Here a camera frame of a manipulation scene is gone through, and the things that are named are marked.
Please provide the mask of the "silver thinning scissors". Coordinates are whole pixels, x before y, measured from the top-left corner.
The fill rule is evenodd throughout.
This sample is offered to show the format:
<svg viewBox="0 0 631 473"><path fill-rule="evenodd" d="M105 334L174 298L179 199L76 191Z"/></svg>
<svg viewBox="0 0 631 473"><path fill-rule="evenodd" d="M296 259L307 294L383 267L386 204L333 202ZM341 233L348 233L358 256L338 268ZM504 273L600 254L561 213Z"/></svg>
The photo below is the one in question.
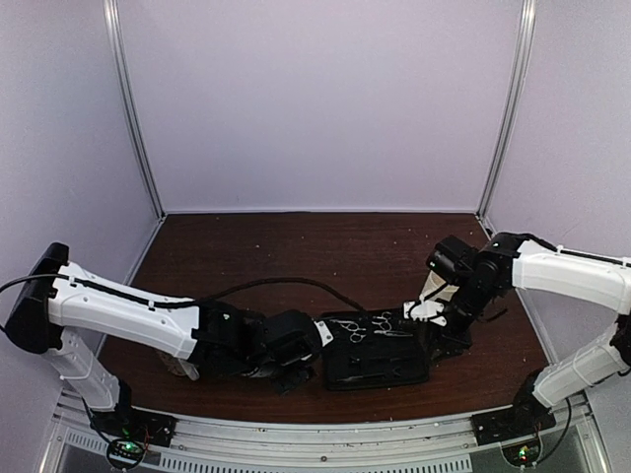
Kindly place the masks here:
<svg viewBox="0 0 631 473"><path fill-rule="evenodd" d="M390 323L391 312L384 311L379 315L372 318L372 324L375 326L375 332L389 333L392 331L392 325Z"/></svg>

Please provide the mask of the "silver plain hair scissors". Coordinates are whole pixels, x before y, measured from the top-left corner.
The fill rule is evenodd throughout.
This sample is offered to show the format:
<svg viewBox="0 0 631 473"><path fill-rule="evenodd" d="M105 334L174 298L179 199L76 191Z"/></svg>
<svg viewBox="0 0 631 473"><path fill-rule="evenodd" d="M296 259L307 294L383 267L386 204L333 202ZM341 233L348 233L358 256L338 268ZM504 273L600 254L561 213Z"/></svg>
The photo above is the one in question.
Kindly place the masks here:
<svg viewBox="0 0 631 473"><path fill-rule="evenodd" d="M361 327L356 321L333 319L332 322L349 333L349 341L353 344L361 343L367 336L366 329Z"/></svg>

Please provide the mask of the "black zip tool case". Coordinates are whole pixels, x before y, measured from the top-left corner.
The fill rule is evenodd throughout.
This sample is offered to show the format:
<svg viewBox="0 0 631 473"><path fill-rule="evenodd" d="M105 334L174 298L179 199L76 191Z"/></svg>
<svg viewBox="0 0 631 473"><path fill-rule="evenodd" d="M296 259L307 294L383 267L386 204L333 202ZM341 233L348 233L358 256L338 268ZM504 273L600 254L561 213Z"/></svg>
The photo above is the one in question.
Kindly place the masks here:
<svg viewBox="0 0 631 473"><path fill-rule="evenodd" d="M375 335L372 318L391 312L392 331L412 333L397 338ZM366 338L358 344L349 341L349 333L333 319L353 320L366 329ZM425 347L425 330L420 324L403 318L400 309L369 312L326 312L324 321L334 339L322 351L324 386L330 391L357 391L421 384L429 380L430 364Z"/></svg>

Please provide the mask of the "black hair clip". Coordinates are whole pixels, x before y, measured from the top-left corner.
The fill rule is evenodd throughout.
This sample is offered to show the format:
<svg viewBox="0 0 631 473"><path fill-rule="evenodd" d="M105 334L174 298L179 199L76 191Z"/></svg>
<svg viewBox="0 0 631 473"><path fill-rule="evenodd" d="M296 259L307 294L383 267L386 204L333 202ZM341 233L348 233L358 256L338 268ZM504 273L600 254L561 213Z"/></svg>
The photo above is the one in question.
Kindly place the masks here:
<svg viewBox="0 0 631 473"><path fill-rule="evenodd" d="M413 334L405 331L384 331L384 330L376 330L374 331L375 335L385 336L385 337L397 337L397 338L407 338L412 337Z"/></svg>

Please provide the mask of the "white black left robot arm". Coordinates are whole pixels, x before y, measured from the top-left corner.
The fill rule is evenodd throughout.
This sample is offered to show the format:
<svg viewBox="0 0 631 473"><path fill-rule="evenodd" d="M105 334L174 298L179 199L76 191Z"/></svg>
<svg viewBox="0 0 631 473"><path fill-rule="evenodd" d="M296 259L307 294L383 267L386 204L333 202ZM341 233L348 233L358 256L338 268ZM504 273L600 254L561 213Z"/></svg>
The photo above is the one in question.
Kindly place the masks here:
<svg viewBox="0 0 631 473"><path fill-rule="evenodd" d="M130 407L131 389L97 361L82 329L142 344L175 359L189 377L271 378L281 391L310 379L312 364L333 335L299 310L273 316L216 300L172 298L114 283L69 258L52 243L31 273L3 285L20 287L4 325L8 339L48 359L95 413L122 438L142 418Z"/></svg>

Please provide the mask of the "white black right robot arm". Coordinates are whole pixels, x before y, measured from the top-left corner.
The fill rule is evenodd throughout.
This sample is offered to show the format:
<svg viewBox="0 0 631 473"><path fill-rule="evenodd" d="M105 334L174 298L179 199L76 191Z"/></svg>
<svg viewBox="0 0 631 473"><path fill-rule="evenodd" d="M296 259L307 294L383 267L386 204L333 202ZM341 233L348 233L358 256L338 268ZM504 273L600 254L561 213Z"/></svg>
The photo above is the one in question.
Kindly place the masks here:
<svg viewBox="0 0 631 473"><path fill-rule="evenodd" d="M528 233L497 233L475 247L456 236L440 240L429 269L455 287L439 314L458 335L509 292L565 303L562 318L580 308L609 322L574 352L530 374L506 413L512 434L527 434L561 401L630 372L630 260L570 249Z"/></svg>

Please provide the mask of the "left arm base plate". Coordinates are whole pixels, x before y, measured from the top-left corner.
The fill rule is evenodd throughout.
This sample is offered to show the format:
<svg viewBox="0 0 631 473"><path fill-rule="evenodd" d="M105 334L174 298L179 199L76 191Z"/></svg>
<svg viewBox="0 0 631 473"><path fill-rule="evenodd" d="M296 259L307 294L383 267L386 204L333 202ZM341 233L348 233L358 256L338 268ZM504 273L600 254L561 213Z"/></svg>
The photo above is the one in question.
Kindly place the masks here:
<svg viewBox="0 0 631 473"><path fill-rule="evenodd" d="M96 411L85 403L90 427L107 440L129 439L169 447L175 433L176 418L135 408L131 400L131 389L123 386L112 410Z"/></svg>

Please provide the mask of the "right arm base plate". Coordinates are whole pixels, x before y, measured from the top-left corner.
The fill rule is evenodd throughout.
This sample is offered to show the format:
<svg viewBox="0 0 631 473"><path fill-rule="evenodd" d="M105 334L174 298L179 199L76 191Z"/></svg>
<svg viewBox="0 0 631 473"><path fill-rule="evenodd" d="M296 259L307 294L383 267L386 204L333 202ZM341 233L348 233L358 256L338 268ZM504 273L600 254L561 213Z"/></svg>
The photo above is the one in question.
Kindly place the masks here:
<svg viewBox="0 0 631 473"><path fill-rule="evenodd" d="M478 445L533 436L541 430L556 426L552 414L544 414L534 418L515 414L512 408L476 414L471 417L471 424Z"/></svg>

